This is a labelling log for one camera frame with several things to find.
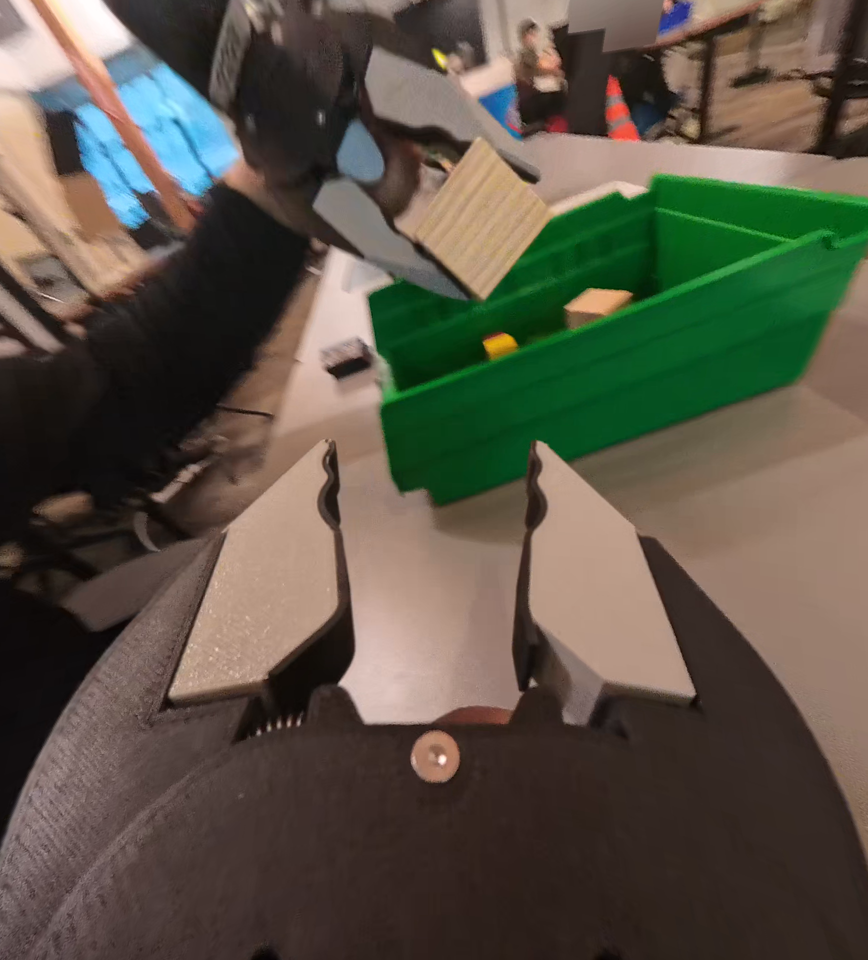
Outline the green plastic bin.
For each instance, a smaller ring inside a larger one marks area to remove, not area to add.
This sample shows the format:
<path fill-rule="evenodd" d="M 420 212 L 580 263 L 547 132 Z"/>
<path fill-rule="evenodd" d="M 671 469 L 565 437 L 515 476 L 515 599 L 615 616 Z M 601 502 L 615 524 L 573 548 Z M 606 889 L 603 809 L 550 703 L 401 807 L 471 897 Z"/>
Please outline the green plastic bin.
<path fill-rule="evenodd" d="M 678 174 L 548 223 L 491 297 L 368 296 L 392 481 L 440 506 L 796 381 L 868 254 L 868 197 Z M 628 307 L 567 329 L 589 288 Z M 496 361 L 482 340 L 511 334 Z"/>

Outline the large wooden cube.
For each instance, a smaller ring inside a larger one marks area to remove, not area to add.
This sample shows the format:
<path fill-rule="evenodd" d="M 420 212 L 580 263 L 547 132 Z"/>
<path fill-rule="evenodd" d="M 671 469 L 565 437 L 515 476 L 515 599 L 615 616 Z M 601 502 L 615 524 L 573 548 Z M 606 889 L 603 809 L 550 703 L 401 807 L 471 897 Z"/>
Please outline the large wooden cube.
<path fill-rule="evenodd" d="M 401 222 L 407 237 L 471 299 L 484 302 L 548 225 L 548 205 L 477 138 Z"/>

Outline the medium wooden cube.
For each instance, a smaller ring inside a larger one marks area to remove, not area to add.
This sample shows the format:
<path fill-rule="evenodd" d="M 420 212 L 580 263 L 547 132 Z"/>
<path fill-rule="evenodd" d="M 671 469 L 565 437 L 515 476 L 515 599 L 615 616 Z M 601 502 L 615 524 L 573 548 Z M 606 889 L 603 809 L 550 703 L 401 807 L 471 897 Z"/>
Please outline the medium wooden cube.
<path fill-rule="evenodd" d="M 618 289 L 588 288 L 575 296 L 563 308 L 564 324 L 568 330 L 598 323 L 631 306 L 634 295 Z"/>

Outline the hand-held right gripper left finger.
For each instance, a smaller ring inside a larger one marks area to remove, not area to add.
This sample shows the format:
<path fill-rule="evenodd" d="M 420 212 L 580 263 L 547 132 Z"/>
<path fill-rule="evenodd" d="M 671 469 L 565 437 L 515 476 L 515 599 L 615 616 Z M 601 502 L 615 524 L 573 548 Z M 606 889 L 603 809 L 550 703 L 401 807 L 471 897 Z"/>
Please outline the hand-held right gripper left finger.
<path fill-rule="evenodd" d="M 172 707 L 245 696 L 305 710 L 354 658 L 333 440 L 318 441 L 223 536 L 174 677 Z"/>

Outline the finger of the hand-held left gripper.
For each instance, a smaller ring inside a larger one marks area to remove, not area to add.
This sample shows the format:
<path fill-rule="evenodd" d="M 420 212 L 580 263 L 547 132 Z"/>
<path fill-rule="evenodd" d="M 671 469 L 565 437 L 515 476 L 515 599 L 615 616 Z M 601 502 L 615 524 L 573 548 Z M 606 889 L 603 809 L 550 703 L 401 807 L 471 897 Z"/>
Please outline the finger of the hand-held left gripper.
<path fill-rule="evenodd" d="M 456 279 L 385 218 L 355 181 L 346 177 L 327 180 L 313 200 L 313 210 L 362 259 L 392 278 L 452 300 L 471 298 Z"/>
<path fill-rule="evenodd" d="M 376 120 L 408 132 L 416 143 L 452 145 L 465 152 L 483 139 L 524 181 L 540 180 L 540 170 L 530 161 L 524 143 L 456 78 L 375 46 L 368 56 L 363 86 Z"/>

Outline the large window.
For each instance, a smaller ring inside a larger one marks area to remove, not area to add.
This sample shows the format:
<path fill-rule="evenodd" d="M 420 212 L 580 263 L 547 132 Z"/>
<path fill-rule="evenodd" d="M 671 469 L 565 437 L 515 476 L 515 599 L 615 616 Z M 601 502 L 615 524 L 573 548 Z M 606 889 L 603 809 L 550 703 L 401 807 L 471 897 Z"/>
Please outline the large window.
<path fill-rule="evenodd" d="M 142 47 L 111 56 L 104 65 L 163 169 L 186 194 L 203 198 L 237 157 L 225 124 L 200 94 Z M 173 232 L 149 177 L 78 78 L 33 91 L 32 100 L 42 110 L 57 174 L 90 174 L 113 215 L 144 248 Z"/>

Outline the orange traffic cone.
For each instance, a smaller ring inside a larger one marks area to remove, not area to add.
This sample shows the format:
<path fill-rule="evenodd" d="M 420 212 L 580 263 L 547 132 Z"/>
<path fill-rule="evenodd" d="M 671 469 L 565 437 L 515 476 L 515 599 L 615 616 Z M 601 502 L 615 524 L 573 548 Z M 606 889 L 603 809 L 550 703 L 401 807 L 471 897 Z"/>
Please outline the orange traffic cone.
<path fill-rule="evenodd" d="M 608 138 L 615 141 L 641 141 L 637 126 L 623 97 L 620 82 L 614 75 L 608 75 L 607 79 L 605 122 Z"/>

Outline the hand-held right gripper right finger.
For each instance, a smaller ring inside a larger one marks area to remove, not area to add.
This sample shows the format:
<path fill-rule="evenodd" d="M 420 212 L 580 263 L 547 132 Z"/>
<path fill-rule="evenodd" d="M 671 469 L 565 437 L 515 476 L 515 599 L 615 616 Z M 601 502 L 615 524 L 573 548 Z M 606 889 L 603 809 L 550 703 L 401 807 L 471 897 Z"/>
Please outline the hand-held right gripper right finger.
<path fill-rule="evenodd" d="M 619 700 L 687 710 L 696 689 L 636 526 L 532 442 L 514 595 L 513 669 L 570 726 Z"/>

